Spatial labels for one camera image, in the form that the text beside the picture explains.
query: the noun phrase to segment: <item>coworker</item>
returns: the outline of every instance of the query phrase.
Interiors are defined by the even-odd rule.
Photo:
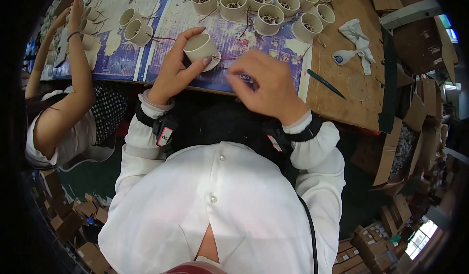
[[[52,22],[26,86],[25,155],[28,165],[36,169],[62,167],[85,152],[101,160],[109,157],[108,151],[105,155],[100,154],[99,149],[92,153],[91,147],[102,144],[114,133],[127,108],[125,90],[118,84],[93,83],[78,30],[83,7],[82,0],[74,0],[72,6]],[[67,15],[72,85],[64,91],[39,94],[50,43],[56,30],[65,24]]]
[[[345,185],[344,160],[335,147],[339,132],[331,122],[321,123],[298,98],[287,64],[250,50],[231,64],[227,80],[252,114],[277,118],[286,137],[296,139],[290,156],[300,170],[295,188],[278,163],[251,148],[258,148],[255,139],[213,144],[192,140],[193,145],[164,158],[160,146],[167,136],[154,134],[145,117],[167,118],[174,107],[172,96],[209,64],[211,57],[187,69],[182,63],[187,40],[204,29],[179,35],[155,84],[139,95],[143,112],[137,111],[125,137],[116,195],[98,236],[102,254],[120,274],[307,274],[314,268],[331,273]],[[251,76],[258,88],[249,88],[239,73]],[[181,122],[172,139],[179,146],[177,131],[197,120]],[[206,129],[201,122],[185,139],[204,139],[201,131]],[[234,131],[227,133],[236,138]],[[277,152],[264,138],[266,147]]]

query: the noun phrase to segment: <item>green floor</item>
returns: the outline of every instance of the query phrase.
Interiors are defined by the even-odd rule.
[[[337,148],[345,159],[346,185],[342,192],[343,211],[340,239],[347,238],[358,225],[369,225],[379,219],[379,209],[392,199],[380,191],[370,191],[373,178],[349,162],[359,136],[341,133]],[[116,144],[116,152],[103,163],[87,162],[71,172],[60,173],[62,184],[72,197],[84,199],[85,193],[96,193],[103,198],[114,196],[114,183],[120,172],[123,140]]]

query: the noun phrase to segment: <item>white label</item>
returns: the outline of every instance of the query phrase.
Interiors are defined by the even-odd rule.
[[[173,133],[173,130],[165,126],[163,128],[163,132],[161,133],[160,139],[158,140],[158,146],[162,147],[166,145],[172,133]]]
[[[269,135],[267,135],[267,137],[268,137],[268,138],[270,139],[270,141],[272,142],[273,147],[274,147],[277,151],[281,152],[282,149],[280,148],[280,145],[279,145],[278,142],[275,140],[275,138],[273,138],[273,136],[269,136]]]

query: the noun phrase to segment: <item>fingernail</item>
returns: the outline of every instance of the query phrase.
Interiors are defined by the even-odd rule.
[[[211,56],[207,56],[205,57],[204,59],[202,59],[202,63],[207,66],[210,64],[210,62],[212,61],[212,57]]]

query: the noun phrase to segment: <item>white blouse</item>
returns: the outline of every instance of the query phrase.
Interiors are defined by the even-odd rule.
[[[44,95],[42,101],[62,93],[70,94],[73,92],[73,87],[69,86],[64,91],[55,90],[49,94]],[[36,116],[28,127],[26,138],[26,159],[32,166],[35,167],[48,167],[48,166],[62,166],[64,163],[71,160],[74,156],[83,153],[89,146],[94,145],[96,142],[96,122],[93,113],[88,113],[76,123],[71,130],[69,130],[55,148],[54,155],[50,160],[46,158],[40,151],[34,147],[34,128],[39,116]]]
[[[154,119],[173,107],[139,97]],[[310,121],[307,113],[284,130],[299,133]],[[228,274],[312,273],[299,194],[314,223],[319,273],[331,273],[345,185],[338,140],[336,127],[325,122],[314,139],[293,143],[292,164],[303,169],[294,189],[274,163],[239,143],[193,146],[164,160],[151,128],[134,116],[99,248],[118,273],[161,273],[194,260],[211,224]]]

